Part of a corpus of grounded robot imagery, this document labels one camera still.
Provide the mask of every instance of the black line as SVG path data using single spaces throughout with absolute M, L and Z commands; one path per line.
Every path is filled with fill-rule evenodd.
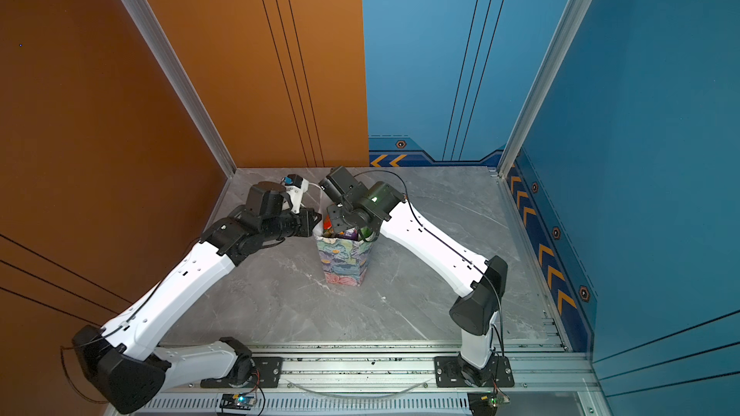
M 605 379 L 611 379 L 611 378 L 617 377 L 617 376 L 623 376 L 624 374 L 630 374 L 631 372 L 635 372 L 635 371 L 643 371 L 643 369 L 652 368 L 654 366 L 665 365 L 666 363 L 672 363 L 674 361 L 683 360 L 684 358 L 691 358 L 691 357 L 703 355 L 705 353 L 715 352 L 717 350 L 726 349 L 727 347 L 734 347 L 734 346 L 739 345 L 739 344 L 740 344 L 740 341 L 733 342 L 732 344 L 727 344 L 727 345 L 724 345 L 724 346 L 714 347 L 713 349 L 707 349 L 707 350 L 702 350 L 701 352 L 691 353 L 691 354 L 689 354 L 687 356 L 682 356 L 682 357 L 678 357 L 678 358 L 671 358 L 670 360 L 661 361 L 660 363 L 656 363 L 656 364 L 653 364 L 653 365 L 643 366 L 642 368 L 632 369 L 631 371 L 625 371 L 625 372 L 621 372 L 619 374 L 612 374 L 611 376 L 600 377 L 599 378 L 599 381 L 604 381 Z
M 93 305 L 97 305 L 97 306 L 98 306 L 98 307 L 100 307 L 101 309 L 105 309 L 105 310 L 108 310 L 109 312 L 111 312 L 111 313 L 114 313 L 114 314 L 116 314 L 116 315 L 118 314 L 118 312 L 116 312 L 116 310 L 110 310 L 110 309 L 109 309 L 108 307 L 106 307 L 105 305 L 100 305 L 100 304 L 98 304 L 97 302 L 95 302 L 94 300 L 89 300 L 88 298 L 82 297 L 81 295 L 77 294 L 76 292 L 72 292 L 72 291 L 70 291 L 70 290 L 68 290 L 68 289 L 65 289 L 65 288 L 63 288 L 63 287 L 59 286 L 58 284 L 54 284 L 54 283 L 52 283 L 52 282 L 50 282 L 50 281 L 48 281 L 48 280 L 46 280 L 46 279 L 42 278 L 41 276 L 37 276 L 37 275 L 34 275 L 34 274 L 33 274 L 33 273 L 31 273 L 31 272 L 27 272 L 27 271 L 23 270 L 23 269 L 22 269 L 21 267 L 16 267 L 16 266 L 15 266 L 15 265 L 13 265 L 12 263 L 9 263 L 9 262 L 5 262 L 5 261 L 4 261 L 4 260 L 2 260 L 1 258 L 0 258 L 0 263 L 4 263 L 4 264 L 6 264 L 6 265 L 7 265 L 7 266 L 9 266 L 9 267 L 15 268 L 15 269 L 16 269 L 17 271 L 19 271 L 19 272 L 23 272 L 23 273 L 25 273 L 26 275 L 32 276 L 33 278 L 36 278 L 37 280 L 40 280 L 40 281 L 42 281 L 42 282 L 45 282 L 45 283 L 47 283 L 47 284 L 51 284 L 51 285 L 52 285 L 52 286 L 54 286 L 55 288 L 58 288 L 58 289 L 60 289 L 60 290 L 62 290 L 62 291 L 65 291 L 65 292 L 68 292 L 69 294 L 71 294 L 71 295 L 74 295 L 75 297 L 78 297 L 79 299 L 82 299 L 82 300 L 86 300 L 87 302 L 90 302 L 90 303 L 91 303 L 91 304 L 93 304 Z
M 699 324 L 694 325 L 692 327 L 689 327 L 689 328 L 686 328 L 686 329 L 682 329 L 680 331 L 672 332 L 669 335 L 665 335 L 663 337 L 658 337 L 657 339 L 652 339 L 652 341 L 645 342 L 644 344 L 640 344 L 639 346 L 630 347 L 629 349 L 622 350 L 621 352 L 614 353 L 614 354 L 612 354 L 612 355 L 610 355 L 608 357 L 599 358 L 598 360 L 595 360 L 594 363 L 598 363 L 600 361 L 608 360 L 609 358 L 612 358 L 612 357 L 615 357 L 615 356 L 620 356 L 623 353 L 631 352 L 634 349 L 639 349 L 640 347 L 645 347 L 646 345 L 654 344 L 654 343 L 656 343 L 658 341 L 662 341 L 663 339 L 668 339 L 669 337 L 673 337 L 675 335 L 679 335 L 682 332 L 687 332 L 687 331 L 690 331 L 691 329 L 696 329 L 698 327 L 705 326 L 706 324 L 713 323 L 713 322 L 715 322 L 717 320 L 726 319 L 728 316 L 737 315 L 738 313 L 740 313 L 740 310 L 735 310 L 734 312 L 726 313 L 725 315 L 718 316 L 715 319 L 707 320 L 704 323 L 699 323 Z
M 275 47 L 275 55 L 277 55 L 277 63 L 280 65 L 280 72 L 283 75 L 283 83 L 285 84 L 285 92 L 288 95 L 288 102 L 290 103 L 290 110 L 293 111 L 293 120 L 295 121 L 295 130 L 298 132 L 298 139 L 301 141 L 301 149 L 303 149 L 303 158 L 306 160 L 306 167 L 309 167 L 309 157 L 306 155 L 306 146 L 303 144 L 303 138 L 301 136 L 301 129 L 298 127 L 298 117 L 295 115 L 295 108 L 293 108 L 293 100 L 290 98 L 290 91 L 288 90 L 288 80 L 285 78 L 285 71 L 283 71 L 283 62 L 280 60 L 280 53 L 278 52 L 278 43 L 275 41 L 275 35 L 272 32 L 272 24 L 270 24 L 270 16 L 267 14 L 267 5 L 265 0 L 262 0 L 262 7 L 265 9 L 265 17 L 267 18 L 267 26 L 270 28 L 270 35 L 272 36 L 272 44 Z
M 478 93 L 480 93 L 480 86 L 483 84 L 483 75 L 486 74 L 486 66 L 488 65 L 488 57 L 491 55 L 491 47 L 494 44 L 494 37 L 496 36 L 496 30 L 499 27 L 499 20 L 501 19 L 501 11 L 504 8 L 504 0 L 501 0 L 501 6 L 499 7 L 499 16 L 496 17 L 496 25 L 494 26 L 494 34 L 491 36 L 491 43 L 488 44 L 488 53 L 486 53 L 486 62 L 483 63 L 483 70 L 480 72 L 480 81 L 478 82 L 478 89 L 475 91 L 475 99 L 473 100 L 473 107 L 470 109 L 470 117 L 468 117 L 468 126 L 465 129 L 465 136 L 462 138 L 462 145 L 460 146 L 460 154 L 457 157 L 459 161 L 463 157 L 463 148 L 465 147 L 465 141 L 468 139 L 468 131 L 470 130 L 470 121 L 473 120 L 473 112 L 475 111 L 475 104 L 478 101 Z M 463 123 L 463 118 L 460 116 L 460 124 Z
M 31 302 L 36 302 L 37 304 L 39 304 L 39 305 L 43 305 L 44 307 L 49 307 L 49 308 L 50 308 L 51 310 L 56 310 L 57 312 L 60 312 L 60 313 L 64 313 L 65 315 L 69 315 L 69 316 L 71 316 L 71 317 L 74 317 L 74 318 L 76 318 L 76 319 L 78 319 L 78 320 L 82 320 L 82 321 L 84 321 L 84 322 L 86 322 L 86 323 L 89 323 L 89 324 L 91 324 L 91 325 L 93 325 L 93 326 L 97 326 L 97 327 L 100 327 L 100 326 L 102 326 L 102 325 L 100 325 L 100 324 L 96 323 L 95 321 L 90 321 L 90 320 L 86 320 L 86 319 L 83 319 L 82 317 L 80 317 L 80 316 L 77 316 L 77 315 L 75 315 L 74 313 L 69 313 L 69 312 L 67 312 L 66 310 L 62 310 L 62 309 L 58 309 L 58 308 L 56 308 L 56 307 L 52 307 L 51 305 L 49 305 L 49 304 L 45 304 L 44 302 L 41 302 L 40 300 L 35 300 L 35 299 L 32 299 L 32 298 L 30 298 L 30 297 L 26 297 L 26 296 L 25 296 L 25 295 L 23 295 L 23 294 L 18 294 L 18 293 L 17 293 L 17 292 L 15 292 L 15 291 L 11 291 L 11 290 L 5 289 L 5 288 L 4 288 L 4 287 L 2 287 L 2 286 L 0 286 L 0 290 L 3 290 L 3 291 L 5 291 L 5 292 L 9 292 L 10 294 L 14 294 L 14 295 L 17 295 L 17 296 L 18 296 L 19 298 L 22 298 L 22 299 L 26 299 L 26 300 L 30 300 Z
M 468 104 L 468 95 L 470 95 L 470 86 L 473 82 L 473 76 L 475 75 L 475 66 L 478 62 L 478 54 L 480 53 L 480 44 L 481 42 L 483 42 L 483 35 L 486 33 L 486 24 L 488 23 L 488 13 L 491 11 L 491 2 L 493 2 L 493 0 L 488 0 L 488 8 L 486 9 L 486 19 L 483 20 L 483 30 L 480 32 L 480 39 L 478 39 L 478 49 L 475 51 L 475 60 L 473 60 L 473 70 L 470 72 L 470 80 L 468 80 L 468 89 L 465 94 L 465 101 L 462 102 L 462 113 L 460 113 L 460 123 L 457 125 L 457 134 L 455 134 L 455 143 L 452 146 L 452 155 L 450 156 L 450 161 L 455 155 L 455 148 L 457 147 L 457 138 L 459 137 L 459 134 L 460 134 L 460 126 L 463 124 L 463 117 L 465 115 L 465 105 Z
M 311 99 L 311 88 L 309 87 L 309 78 L 306 75 L 306 64 L 303 62 L 303 52 L 301 51 L 301 41 L 298 39 L 298 28 L 295 25 L 295 16 L 293 15 L 293 5 L 288 0 L 288 7 L 290 8 L 290 17 L 293 20 L 293 30 L 295 31 L 295 41 L 298 43 L 298 56 L 301 58 L 301 66 L 303 67 L 303 78 L 306 80 L 306 91 L 309 93 L 309 106 L 311 107 L 311 117 L 314 118 L 314 129 L 316 130 L 316 140 L 319 143 L 319 154 L 321 155 L 321 165 L 326 167 L 326 161 L 323 157 L 323 149 L 321 148 L 321 135 L 319 135 L 319 127 L 316 124 L 316 114 L 314 112 L 314 102 Z
M 309 145 L 311 146 L 311 155 L 314 157 L 314 164 L 318 165 L 318 161 L 316 160 L 316 152 L 314 152 L 314 143 L 313 143 L 313 140 L 311 140 L 311 131 L 309 130 L 309 121 L 306 119 L 306 109 L 303 107 L 303 97 L 301 97 L 301 88 L 298 87 L 298 76 L 295 75 L 295 66 L 293 65 L 293 57 L 290 54 L 290 45 L 288 44 L 288 34 L 285 33 L 285 24 L 283 24 L 283 14 L 280 11 L 280 2 L 278 2 L 278 0 L 275 0 L 275 6 L 277 7 L 277 16 L 280 18 L 280 26 L 283 28 L 283 39 L 285 40 L 285 48 L 288 50 L 288 60 L 290 61 L 290 68 L 293 71 L 293 80 L 295 81 L 295 90 L 298 92 L 298 102 L 301 104 L 301 113 L 303 113 L 303 124 L 306 125 L 306 133 L 309 135 Z
M 75 273 L 75 272 L 73 272 L 72 270 L 70 270 L 70 269 L 66 268 L 66 267 L 65 267 L 64 265 L 61 265 L 60 263 L 56 263 L 56 262 L 54 262 L 53 260 L 51 260 L 50 258 L 48 258 L 48 257 L 44 257 L 43 255 L 41 255 L 41 254 L 37 253 L 37 252 L 36 252 L 36 251 L 34 251 L 33 249 L 31 249 L 31 248 L 29 248 L 29 247 L 26 247 L 26 246 L 22 245 L 21 243 L 19 243 L 19 242 L 15 241 L 15 240 L 13 240 L 13 239 L 10 239 L 10 238 L 8 238 L 7 236 L 5 236 L 5 235 L 3 235 L 3 234 L 1 234 L 1 233 L 0 233 L 0 237 L 2 237 L 2 238 L 4 238 L 4 239 L 6 239 L 7 241 L 9 241 L 9 242 L 13 243 L 14 245 L 16 245 L 16 246 L 18 246 L 18 247 L 21 247 L 21 248 L 25 249 L 26 251 L 28 251 L 28 252 L 32 253 L 33 255 L 36 255 L 36 256 L 38 256 L 38 257 L 42 258 L 42 259 L 43 259 L 43 260 L 45 260 L 46 262 L 49 262 L 49 263 L 51 263 L 52 265 L 56 265 L 57 267 L 61 268 L 62 270 L 66 271 L 66 272 L 72 273 L 72 274 L 73 274 L 74 276 L 76 276 L 77 278 L 83 279 L 83 280 L 85 280 L 86 282 L 88 282 L 88 283 L 92 284 L 93 286 L 97 286 L 97 287 L 99 287 L 100 289 L 102 289 L 103 291 L 105 291 L 105 292 L 108 292 L 109 294 L 113 294 L 114 296 L 116 296 L 116 297 L 117 297 L 117 298 L 119 298 L 120 300 L 124 300 L 124 301 L 128 302 L 129 304 L 133 304 L 133 302 L 132 302 L 131 300 L 128 300 L 128 299 L 126 299 L 126 298 L 124 298 L 124 297 L 121 297 L 121 296 L 119 296 L 118 294 L 116 294 L 115 292 L 113 292 L 113 291 L 111 291 L 111 290 L 107 290 L 107 289 L 105 289 L 105 288 L 104 288 L 104 287 L 102 287 L 102 286 L 101 286 L 100 284 L 97 284 L 96 282 L 92 282 L 92 281 L 88 280 L 87 278 L 85 278 L 84 276 L 80 275 L 79 273 Z
M 455 105 L 457 105 L 457 93 L 460 90 L 460 82 L 463 80 L 463 69 L 465 69 L 465 60 L 468 57 L 468 46 L 470 45 L 470 35 L 473 33 L 473 23 L 475 23 L 475 13 L 478 10 L 478 0 L 475 0 L 473 7 L 473 18 L 470 20 L 470 31 L 468 31 L 468 42 L 465 44 L 465 54 L 462 56 L 462 66 L 460 67 L 460 77 L 457 80 L 457 90 L 455 91 L 455 101 L 452 102 L 452 114 L 450 114 L 450 125 L 447 127 L 447 138 L 445 138 L 445 149 L 442 151 L 442 161 L 447 154 L 447 142 L 450 140 L 450 130 L 452 129 L 452 119 L 455 117 Z
M 717 377 L 734 376 L 735 374 L 740 374 L 740 371 L 726 372 L 723 374 L 715 374 L 713 376 L 699 377 L 697 379 L 689 379 L 689 381 L 674 382 L 672 384 L 663 384 L 662 386 L 647 387 L 646 389 L 637 389 L 637 390 L 631 390 L 629 392 L 623 392 L 623 393 L 612 394 L 612 395 L 604 395 L 604 396 L 606 398 L 618 397 L 619 395 L 634 394 L 638 392 L 644 392 L 646 390 L 655 390 L 655 389 L 662 389 L 663 387 L 679 386 L 681 384 L 691 384 L 692 382 L 708 381 L 709 379 L 717 379 Z

